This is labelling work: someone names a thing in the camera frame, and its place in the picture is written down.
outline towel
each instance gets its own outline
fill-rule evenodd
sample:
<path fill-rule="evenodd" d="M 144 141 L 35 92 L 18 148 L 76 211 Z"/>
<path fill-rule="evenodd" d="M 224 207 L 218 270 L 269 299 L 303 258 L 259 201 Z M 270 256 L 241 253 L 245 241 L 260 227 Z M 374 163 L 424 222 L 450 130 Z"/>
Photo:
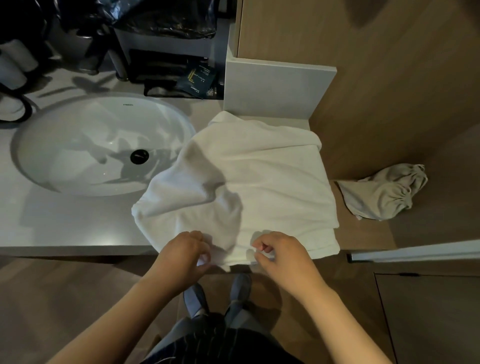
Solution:
<path fill-rule="evenodd" d="M 320 147 L 310 131 L 223 111 L 151 180 L 135 222 L 158 251 L 182 231 L 202 231 L 219 266 L 254 263 L 251 244 L 269 231 L 295 236 L 312 258 L 337 254 Z"/>
<path fill-rule="evenodd" d="M 427 183 L 425 166 L 401 163 L 359 181 L 338 181 L 345 205 L 357 218 L 387 220 L 412 208 L 412 197 Z"/>

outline white countertop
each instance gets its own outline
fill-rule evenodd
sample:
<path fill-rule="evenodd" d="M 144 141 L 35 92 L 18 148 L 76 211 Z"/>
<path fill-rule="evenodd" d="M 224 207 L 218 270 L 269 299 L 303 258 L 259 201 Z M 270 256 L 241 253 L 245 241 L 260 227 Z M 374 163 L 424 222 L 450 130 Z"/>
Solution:
<path fill-rule="evenodd" d="M 97 92 L 143 94 L 143 85 L 120 82 L 114 72 L 88 76 L 58 69 L 51 81 L 27 97 L 39 109 Z M 196 131 L 223 109 L 218 100 L 163 98 L 189 116 Z M 270 125 L 308 129 L 308 120 L 243 117 Z M 60 194 L 37 186 L 15 167 L 10 141 L 16 129 L 0 130 L 0 255 L 137 255 L 155 253 L 138 230 L 132 205 L 143 191 L 104 197 Z"/>

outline gray pants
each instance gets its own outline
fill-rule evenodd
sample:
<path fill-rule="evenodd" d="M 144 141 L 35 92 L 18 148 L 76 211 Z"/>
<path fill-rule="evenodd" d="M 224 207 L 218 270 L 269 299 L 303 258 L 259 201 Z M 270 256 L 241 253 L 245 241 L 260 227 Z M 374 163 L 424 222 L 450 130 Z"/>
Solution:
<path fill-rule="evenodd" d="M 243 308 L 240 302 L 232 302 L 228 307 L 224 317 L 225 326 L 228 328 L 246 328 L 256 331 L 267 337 L 272 343 L 280 346 L 272 334 L 257 321 L 255 317 Z M 157 351 L 170 345 L 171 343 L 183 338 L 196 331 L 202 331 L 208 325 L 205 315 L 198 315 L 194 318 L 184 317 L 177 322 L 172 330 L 152 349 L 147 358 Z"/>

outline black drain plug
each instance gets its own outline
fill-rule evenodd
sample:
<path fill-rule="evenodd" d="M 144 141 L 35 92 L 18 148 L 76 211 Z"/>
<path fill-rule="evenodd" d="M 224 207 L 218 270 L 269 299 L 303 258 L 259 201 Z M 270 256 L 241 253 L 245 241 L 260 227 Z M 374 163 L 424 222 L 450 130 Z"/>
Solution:
<path fill-rule="evenodd" d="M 144 149 L 137 149 L 130 155 L 133 164 L 144 164 L 148 161 L 148 152 Z"/>

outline dark green packet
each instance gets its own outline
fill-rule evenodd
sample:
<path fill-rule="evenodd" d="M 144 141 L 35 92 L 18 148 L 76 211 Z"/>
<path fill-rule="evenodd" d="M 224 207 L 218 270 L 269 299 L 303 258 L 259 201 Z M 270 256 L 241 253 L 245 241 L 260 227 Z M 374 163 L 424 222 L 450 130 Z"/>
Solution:
<path fill-rule="evenodd" d="M 207 98 L 207 92 L 216 77 L 216 69 L 207 64 L 194 63 L 187 68 L 187 72 L 181 76 L 175 88 L 188 92 L 198 98 Z"/>

